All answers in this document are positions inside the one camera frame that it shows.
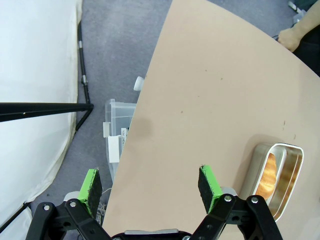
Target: white fabric backdrop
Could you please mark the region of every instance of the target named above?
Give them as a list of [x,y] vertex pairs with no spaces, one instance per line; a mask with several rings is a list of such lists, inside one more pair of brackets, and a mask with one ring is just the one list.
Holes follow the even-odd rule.
[[[0,102],[76,103],[82,0],[0,0]],[[75,113],[0,122],[0,226],[54,180]],[[0,234],[25,239],[29,209]]]

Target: metal tray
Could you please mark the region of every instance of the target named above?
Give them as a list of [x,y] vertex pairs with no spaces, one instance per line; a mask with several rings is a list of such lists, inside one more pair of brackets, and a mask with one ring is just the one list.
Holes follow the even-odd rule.
[[266,200],[266,203],[274,220],[277,221],[288,204],[299,176],[304,159],[304,151],[301,147],[286,143],[258,144],[254,149],[239,196],[246,199],[256,194],[270,153],[275,156],[276,183],[273,194]]

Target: clear plastic bin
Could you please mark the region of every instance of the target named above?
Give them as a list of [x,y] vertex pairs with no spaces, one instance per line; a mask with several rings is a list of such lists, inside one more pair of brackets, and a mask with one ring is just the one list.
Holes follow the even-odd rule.
[[[124,103],[117,102],[115,99],[110,99],[105,103],[105,121],[109,124],[110,136],[121,135],[121,129],[130,127],[134,112],[136,109],[136,103]],[[108,138],[105,138],[106,155],[108,158],[109,170],[112,178],[112,182],[115,179],[115,175],[118,169],[119,163],[109,161],[109,144]],[[121,156],[122,147],[119,147],[119,156]]]

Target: table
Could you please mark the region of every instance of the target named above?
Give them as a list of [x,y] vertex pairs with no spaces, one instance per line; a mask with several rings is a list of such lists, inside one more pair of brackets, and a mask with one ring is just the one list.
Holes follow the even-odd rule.
[[[173,0],[128,133],[104,229],[178,228],[206,212],[198,169],[242,187],[254,147],[304,149],[284,239],[315,239],[320,226],[320,79],[279,43],[206,0]],[[242,239],[228,226],[220,239]]]

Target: bread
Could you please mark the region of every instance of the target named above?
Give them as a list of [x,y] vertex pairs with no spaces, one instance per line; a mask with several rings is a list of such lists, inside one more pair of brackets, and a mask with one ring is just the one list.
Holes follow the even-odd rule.
[[276,157],[272,153],[269,154],[266,161],[259,186],[256,190],[256,195],[262,196],[265,200],[268,199],[275,190],[276,184]]

